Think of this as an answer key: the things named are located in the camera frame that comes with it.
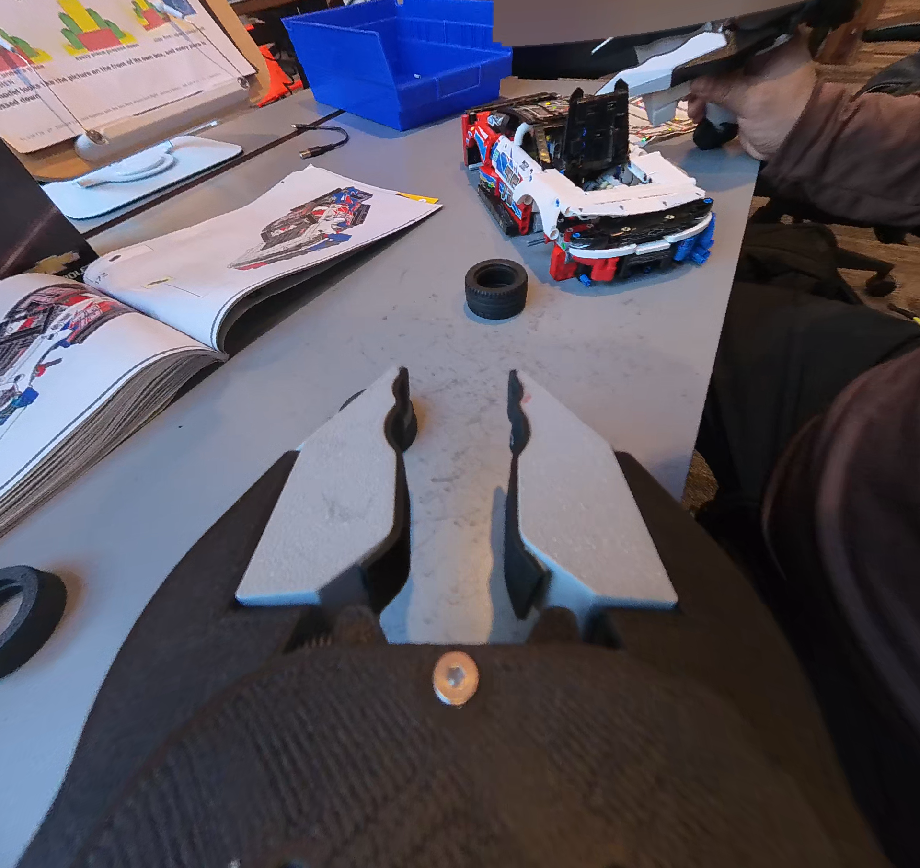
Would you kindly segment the person's right forearm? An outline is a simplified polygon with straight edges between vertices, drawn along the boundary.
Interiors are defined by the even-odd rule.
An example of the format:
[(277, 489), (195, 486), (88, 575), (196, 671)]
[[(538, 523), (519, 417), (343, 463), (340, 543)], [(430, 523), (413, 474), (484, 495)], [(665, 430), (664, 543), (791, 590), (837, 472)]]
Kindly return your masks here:
[(761, 170), (767, 186), (828, 216), (919, 224), (919, 97), (821, 83)]

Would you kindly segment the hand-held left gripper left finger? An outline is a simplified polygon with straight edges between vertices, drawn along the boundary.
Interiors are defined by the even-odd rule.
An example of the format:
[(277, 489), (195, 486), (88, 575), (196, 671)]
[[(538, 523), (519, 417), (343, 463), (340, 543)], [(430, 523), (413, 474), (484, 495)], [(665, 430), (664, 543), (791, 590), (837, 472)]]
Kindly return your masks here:
[(388, 368), (300, 445), (236, 587), (241, 605), (385, 609), (397, 596), (410, 567), (407, 397), (408, 369)]

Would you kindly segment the instruction sign board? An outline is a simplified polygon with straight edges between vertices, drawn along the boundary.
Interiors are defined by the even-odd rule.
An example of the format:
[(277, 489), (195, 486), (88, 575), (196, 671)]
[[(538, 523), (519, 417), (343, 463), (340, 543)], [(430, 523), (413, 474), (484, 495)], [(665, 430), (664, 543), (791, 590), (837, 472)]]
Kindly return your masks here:
[(1, 0), (2, 139), (70, 177), (264, 99), (227, 0)]

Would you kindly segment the black toy car box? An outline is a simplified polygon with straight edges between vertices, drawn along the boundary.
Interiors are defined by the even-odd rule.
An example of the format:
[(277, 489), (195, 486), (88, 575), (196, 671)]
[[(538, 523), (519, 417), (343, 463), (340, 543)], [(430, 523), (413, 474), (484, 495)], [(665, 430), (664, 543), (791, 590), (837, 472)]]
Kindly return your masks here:
[(82, 280), (97, 256), (1, 142), (1, 277), (40, 273)]

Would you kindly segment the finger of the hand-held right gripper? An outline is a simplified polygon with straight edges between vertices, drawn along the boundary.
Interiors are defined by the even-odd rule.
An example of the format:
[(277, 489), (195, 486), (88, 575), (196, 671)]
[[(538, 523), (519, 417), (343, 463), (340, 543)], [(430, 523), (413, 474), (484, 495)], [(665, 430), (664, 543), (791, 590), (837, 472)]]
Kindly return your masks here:
[(640, 72), (672, 72), (703, 55), (727, 44), (728, 34), (722, 29), (702, 29), (686, 34), (667, 34), (650, 44), (636, 47)]
[(689, 94), (689, 81), (673, 81), (668, 69), (643, 70), (640, 67), (623, 70), (598, 90), (596, 95), (615, 92), (623, 82), (630, 99), (639, 98), (651, 126), (661, 126), (676, 116), (678, 104)]

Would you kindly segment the person's left forearm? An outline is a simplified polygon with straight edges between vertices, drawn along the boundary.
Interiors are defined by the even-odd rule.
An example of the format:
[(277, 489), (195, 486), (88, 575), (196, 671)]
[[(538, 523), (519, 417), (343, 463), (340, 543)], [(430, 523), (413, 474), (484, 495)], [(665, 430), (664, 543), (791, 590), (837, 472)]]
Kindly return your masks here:
[(919, 862), (919, 356), (868, 369), (793, 437), (763, 532), (857, 804)]

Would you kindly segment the toy brick race car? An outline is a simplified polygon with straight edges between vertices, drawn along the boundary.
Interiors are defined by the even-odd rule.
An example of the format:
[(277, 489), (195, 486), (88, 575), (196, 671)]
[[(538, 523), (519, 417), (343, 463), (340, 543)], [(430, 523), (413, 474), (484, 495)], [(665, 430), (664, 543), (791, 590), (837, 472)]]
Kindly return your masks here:
[(629, 142), (628, 87), (536, 92), (462, 116), (464, 162), (510, 237), (551, 245), (549, 275), (621, 282), (706, 264), (714, 201), (661, 153)]

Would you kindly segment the open instruction booklet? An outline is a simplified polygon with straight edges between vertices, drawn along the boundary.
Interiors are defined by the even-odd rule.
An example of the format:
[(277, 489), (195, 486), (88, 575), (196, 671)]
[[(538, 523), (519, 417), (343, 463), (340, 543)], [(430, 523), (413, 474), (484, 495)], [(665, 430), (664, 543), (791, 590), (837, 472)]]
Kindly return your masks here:
[(224, 362), (254, 305), (440, 207), (307, 166), (245, 207), (98, 257), (82, 279), (2, 279), (2, 535)]

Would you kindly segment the blue plastic bin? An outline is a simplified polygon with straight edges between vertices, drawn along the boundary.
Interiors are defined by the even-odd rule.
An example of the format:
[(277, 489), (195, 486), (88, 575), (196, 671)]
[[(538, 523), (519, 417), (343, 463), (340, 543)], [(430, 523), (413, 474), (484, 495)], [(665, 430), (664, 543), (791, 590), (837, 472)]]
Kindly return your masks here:
[(399, 131), (495, 101), (493, 0), (373, 0), (282, 20), (317, 103)]

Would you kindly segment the white stand base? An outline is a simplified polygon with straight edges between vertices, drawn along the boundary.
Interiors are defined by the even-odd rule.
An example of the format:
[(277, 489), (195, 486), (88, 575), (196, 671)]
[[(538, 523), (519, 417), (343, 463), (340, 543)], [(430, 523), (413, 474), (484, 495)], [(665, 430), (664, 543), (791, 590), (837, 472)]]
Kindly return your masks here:
[(75, 179), (43, 184), (71, 219), (92, 219), (129, 207), (242, 154), (229, 143), (184, 135), (161, 142)]

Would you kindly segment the grey desk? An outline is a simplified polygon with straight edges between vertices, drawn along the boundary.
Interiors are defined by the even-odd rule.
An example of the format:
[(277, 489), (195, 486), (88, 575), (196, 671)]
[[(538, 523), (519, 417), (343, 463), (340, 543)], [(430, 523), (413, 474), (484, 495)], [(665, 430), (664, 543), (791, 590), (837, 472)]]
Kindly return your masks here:
[[(250, 310), (231, 358), (2, 540), (2, 564), (66, 583), (63, 620), (2, 679), (1, 862), (15, 866), (58, 792), (86, 715), (134, 622), (193, 543), (287, 449), (385, 369), (408, 368), (419, 434), (406, 464), (411, 569), (383, 614), (391, 641), (517, 641), (503, 593), (508, 373), (523, 370), (680, 499), (691, 464), (757, 164), (736, 143), (661, 151), (713, 196), (704, 266), (624, 285), (553, 283), (547, 245), (505, 237), (477, 198), (457, 119), (400, 133), (344, 114), (319, 159), (366, 184), (435, 196), (406, 235)], [(522, 265), (523, 311), (466, 304), (468, 269)]]

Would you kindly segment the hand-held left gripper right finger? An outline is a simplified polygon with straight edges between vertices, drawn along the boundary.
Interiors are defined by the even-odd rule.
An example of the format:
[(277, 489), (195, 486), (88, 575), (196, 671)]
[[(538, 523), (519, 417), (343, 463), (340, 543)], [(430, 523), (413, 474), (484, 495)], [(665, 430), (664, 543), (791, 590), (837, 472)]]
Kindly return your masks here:
[(513, 613), (564, 609), (587, 635), (609, 609), (679, 598), (615, 450), (523, 371), (508, 378), (503, 577)]

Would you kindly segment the person's legs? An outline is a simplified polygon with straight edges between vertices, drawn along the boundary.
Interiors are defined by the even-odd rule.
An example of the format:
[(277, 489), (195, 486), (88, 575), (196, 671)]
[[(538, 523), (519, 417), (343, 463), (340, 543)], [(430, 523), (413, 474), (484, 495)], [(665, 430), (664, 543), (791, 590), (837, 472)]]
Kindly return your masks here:
[(748, 224), (696, 440), (717, 483), (707, 524), (752, 524), (799, 429), (862, 372), (918, 349), (918, 324), (859, 299), (845, 260), (820, 224)]

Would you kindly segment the sticker sheet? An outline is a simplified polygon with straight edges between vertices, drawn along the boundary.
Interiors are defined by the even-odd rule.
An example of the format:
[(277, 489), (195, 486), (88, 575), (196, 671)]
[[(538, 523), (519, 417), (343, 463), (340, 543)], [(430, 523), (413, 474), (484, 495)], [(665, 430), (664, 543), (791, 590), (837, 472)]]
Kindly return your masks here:
[(634, 148), (644, 148), (667, 138), (693, 134), (696, 129), (695, 122), (688, 115), (686, 100), (677, 102), (674, 117), (659, 126), (651, 124), (644, 103), (639, 97), (629, 100), (628, 112), (629, 143)]

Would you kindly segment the orange object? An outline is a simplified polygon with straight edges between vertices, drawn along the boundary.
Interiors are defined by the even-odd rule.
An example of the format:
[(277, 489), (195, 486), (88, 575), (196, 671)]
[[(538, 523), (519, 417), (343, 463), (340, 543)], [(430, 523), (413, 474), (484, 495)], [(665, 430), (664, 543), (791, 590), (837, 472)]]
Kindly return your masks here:
[(259, 45), (259, 51), (266, 61), (270, 76), (270, 88), (262, 100), (257, 103), (258, 107), (264, 107), (303, 90), (303, 81), (300, 78), (293, 79), (282, 69), (268, 45)]

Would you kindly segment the person's right hand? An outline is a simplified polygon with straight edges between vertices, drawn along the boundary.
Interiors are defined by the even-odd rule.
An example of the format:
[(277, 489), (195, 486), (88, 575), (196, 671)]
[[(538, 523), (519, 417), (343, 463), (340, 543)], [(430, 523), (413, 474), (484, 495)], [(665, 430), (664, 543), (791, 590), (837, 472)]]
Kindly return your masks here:
[(700, 122), (716, 105), (737, 121), (738, 139), (753, 159), (766, 161), (798, 122), (817, 84), (807, 46), (788, 43), (743, 69), (691, 82), (688, 112)]

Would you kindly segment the black treaded toy tire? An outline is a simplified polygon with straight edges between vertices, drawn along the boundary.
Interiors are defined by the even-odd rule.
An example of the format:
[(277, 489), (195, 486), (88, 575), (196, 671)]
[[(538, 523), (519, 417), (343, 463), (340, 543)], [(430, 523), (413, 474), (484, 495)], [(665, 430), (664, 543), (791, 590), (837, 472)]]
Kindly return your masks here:
[(490, 321), (512, 318), (526, 305), (528, 276), (517, 262), (494, 258), (471, 266), (465, 276), (466, 304)]

